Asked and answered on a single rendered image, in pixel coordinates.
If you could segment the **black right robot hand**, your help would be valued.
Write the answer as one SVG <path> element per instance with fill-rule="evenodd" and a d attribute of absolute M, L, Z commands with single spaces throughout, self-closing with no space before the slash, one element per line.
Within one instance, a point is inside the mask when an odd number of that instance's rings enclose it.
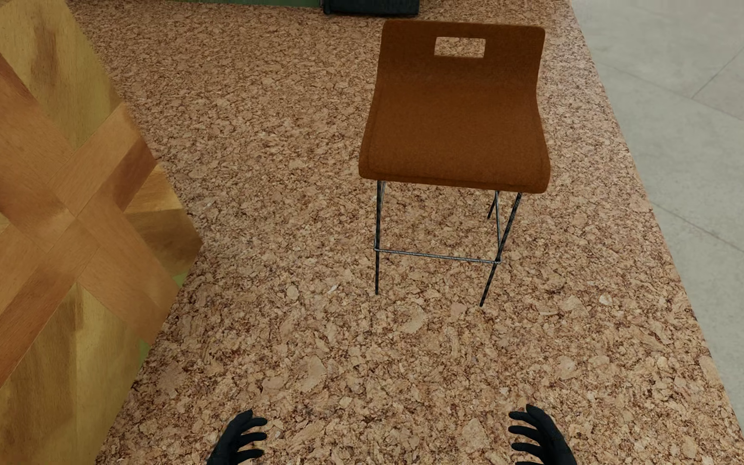
<path fill-rule="evenodd" d="M 517 461 L 514 465 L 578 465 L 561 430 L 543 409 L 527 404 L 525 410 L 511 411 L 508 416 L 527 424 L 527 426 L 512 425 L 508 431 L 533 441 L 533 443 L 514 442 L 511 448 L 539 460 L 538 462 Z"/>

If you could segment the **brown stool with metal legs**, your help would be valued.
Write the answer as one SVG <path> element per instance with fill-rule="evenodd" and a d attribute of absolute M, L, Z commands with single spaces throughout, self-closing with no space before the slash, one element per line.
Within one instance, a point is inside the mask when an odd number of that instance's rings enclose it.
<path fill-rule="evenodd" d="M 542 26 L 390 19 L 384 22 L 359 174 L 375 180 L 375 294 L 380 257 L 490 263 L 484 302 L 525 194 L 551 179 L 536 86 Z M 493 191 L 494 259 L 382 248 L 387 182 Z"/>

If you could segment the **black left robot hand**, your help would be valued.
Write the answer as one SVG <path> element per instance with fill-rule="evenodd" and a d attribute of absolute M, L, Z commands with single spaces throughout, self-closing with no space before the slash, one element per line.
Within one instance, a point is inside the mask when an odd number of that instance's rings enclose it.
<path fill-rule="evenodd" d="M 226 426 L 221 438 L 209 455 L 206 465 L 239 465 L 250 459 L 264 455 L 259 448 L 245 449 L 246 446 L 267 439 L 261 431 L 252 432 L 253 428 L 267 425 L 268 420 L 254 415 L 252 409 L 237 414 Z"/>

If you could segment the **wooden parquet table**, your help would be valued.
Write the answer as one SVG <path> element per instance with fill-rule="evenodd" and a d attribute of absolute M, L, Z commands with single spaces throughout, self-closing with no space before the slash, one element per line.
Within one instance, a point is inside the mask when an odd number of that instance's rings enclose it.
<path fill-rule="evenodd" d="M 202 241 L 65 0 L 0 0 L 0 465 L 93 464 Z"/>

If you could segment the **dark black furniture piece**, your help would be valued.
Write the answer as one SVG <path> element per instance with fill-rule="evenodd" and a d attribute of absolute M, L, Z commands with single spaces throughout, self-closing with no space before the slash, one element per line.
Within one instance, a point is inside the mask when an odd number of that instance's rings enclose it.
<path fill-rule="evenodd" d="M 319 0 L 325 14 L 417 16 L 420 0 Z"/>

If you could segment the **cork pattern rug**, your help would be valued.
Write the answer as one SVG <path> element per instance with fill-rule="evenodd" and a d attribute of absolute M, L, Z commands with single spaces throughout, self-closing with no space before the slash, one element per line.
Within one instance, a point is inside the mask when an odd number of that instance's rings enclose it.
<path fill-rule="evenodd" d="M 203 246 L 99 465 L 204 463 L 266 417 L 254 465 L 513 465 L 548 412 L 584 465 L 744 465 L 744 437 L 565 0 L 421 18 L 543 26 L 552 180 L 482 263 L 384 255 L 358 175 L 384 20 L 69 0 Z"/>

